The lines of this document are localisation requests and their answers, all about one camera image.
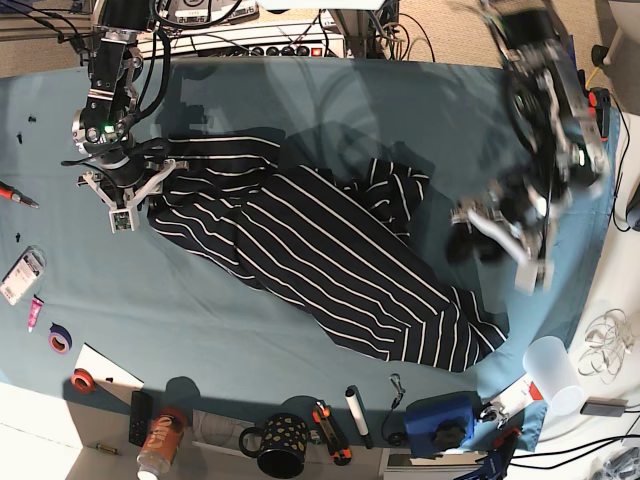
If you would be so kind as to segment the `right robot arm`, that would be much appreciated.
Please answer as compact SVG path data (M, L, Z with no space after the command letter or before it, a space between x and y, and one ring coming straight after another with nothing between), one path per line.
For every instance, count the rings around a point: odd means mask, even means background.
M73 142L82 157L63 160L63 167L84 166L106 187L107 199L118 208L125 194L133 193L159 171L159 159L169 151L169 141L134 139L134 126L159 108L168 90L171 73L170 43L159 13L160 1L99 1L92 26L97 45L89 52L90 87L85 106L72 123ZM144 58L139 37L150 33L162 45L161 83L155 98L144 105L148 86L137 90Z

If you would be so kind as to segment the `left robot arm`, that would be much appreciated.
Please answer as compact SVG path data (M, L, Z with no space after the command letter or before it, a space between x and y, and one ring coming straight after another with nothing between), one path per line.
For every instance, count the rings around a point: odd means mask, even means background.
M594 113L548 1L482 1L480 14L504 72L502 100L527 157L451 212L446 257L549 257L556 223L576 194L597 196L610 174Z

